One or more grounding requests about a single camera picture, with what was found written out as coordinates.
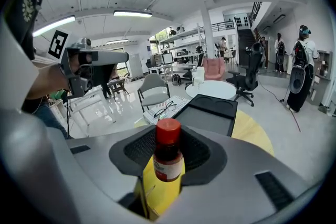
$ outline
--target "yellow table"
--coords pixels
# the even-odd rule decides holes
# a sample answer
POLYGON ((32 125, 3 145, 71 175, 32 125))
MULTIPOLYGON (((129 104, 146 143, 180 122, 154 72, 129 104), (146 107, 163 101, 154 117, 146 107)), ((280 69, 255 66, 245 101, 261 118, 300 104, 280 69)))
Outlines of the yellow table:
MULTIPOLYGON (((146 125, 142 118, 135 122, 134 127, 146 125)), ((274 156, 273 146, 264 129, 249 115, 237 110, 236 121, 232 137, 252 143, 274 156)), ((185 173, 184 163, 181 175, 185 173)), ((159 215, 173 203, 180 192, 181 176, 170 183, 157 179, 154 172, 153 158, 150 159, 143 171, 143 184, 146 194, 146 201, 150 207, 150 219, 155 220, 159 215)))

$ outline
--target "pillar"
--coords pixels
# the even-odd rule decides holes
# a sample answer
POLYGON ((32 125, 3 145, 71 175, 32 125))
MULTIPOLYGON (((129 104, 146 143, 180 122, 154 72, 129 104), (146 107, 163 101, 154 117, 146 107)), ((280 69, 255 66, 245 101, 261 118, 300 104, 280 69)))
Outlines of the pillar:
POLYGON ((205 39, 206 39, 206 47, 208 52, 208 58, 215 58, 215 43, 214 43, 214 36, 212 34, 211 29, 211 21, 210 21, 210 15, 209 11, 207 10, 205 3, 201 1, 201 14, 204 24, 204 33, 205 33, 205 39))

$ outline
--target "floor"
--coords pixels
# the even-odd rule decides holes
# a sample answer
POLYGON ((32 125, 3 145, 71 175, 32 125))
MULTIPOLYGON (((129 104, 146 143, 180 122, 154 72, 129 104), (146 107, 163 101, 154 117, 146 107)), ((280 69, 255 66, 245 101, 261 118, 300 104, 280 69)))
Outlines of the floor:
MULTIPOLYGON (((227 72, 224 75, 225 78, 230 76, 227 72)), ((335 156, 336 120, 306 102, 300 113, 295 114, 301 129, 299 131, 293 115, 285 108, 286 103, 278 102, 263 86, 273 92, 278 99, 284 98, 287 88, 268 85, 268 78, 272 79, 271 77, 264 78, 263 85, 259 83, 254 90, 255 106, 252 108, 244 98, 239 98, 238 109, 250 115, 266 131, 273 144, 275 157, 312 185, 324 177, 335 156)), ((108 99, 115 123, 107 116, 101 102, 83 110, 85 118, 90 122, 88 127, 90 136, 124 131, 134 127, 134 122, 142 116, 137 94, 142 81, 143 79, 125 84, 129 96, 121 92, 116 95, 115 101, 113 98, 108 99)), ((178 87, 169 83, 169 88, 171 96, 179 95, 189 98, 184 85, 178 87)), ((83 137, 71 119, 70 135, 74 138, 83 137)))

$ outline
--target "bottle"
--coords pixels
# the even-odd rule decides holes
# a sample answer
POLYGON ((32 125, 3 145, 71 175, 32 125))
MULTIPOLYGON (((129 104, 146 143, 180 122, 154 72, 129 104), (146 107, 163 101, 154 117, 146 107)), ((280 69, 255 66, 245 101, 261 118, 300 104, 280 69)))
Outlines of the bottle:
POLYGON ((156 149, 153 156, 156 177, 163 182, 176 180, 182 170, 180 152, 181 125, 175 119, 159 120, 156 125, 156 149))

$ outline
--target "glasses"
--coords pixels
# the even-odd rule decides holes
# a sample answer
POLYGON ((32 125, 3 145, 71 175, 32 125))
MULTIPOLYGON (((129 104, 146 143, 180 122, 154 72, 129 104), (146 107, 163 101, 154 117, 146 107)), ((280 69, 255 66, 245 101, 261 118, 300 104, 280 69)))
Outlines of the glasses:
POLYGON ((159 111, 157 111, 155 114, 154 114, 154 118, 156 117, 159 117, 163 112, 165 112, 169 107, 171 106, 174 106, 176 104, 174 104, 173 101, 170 101, 167 105, 166 105, 166 108, 165 109, 160 109, 159 111))

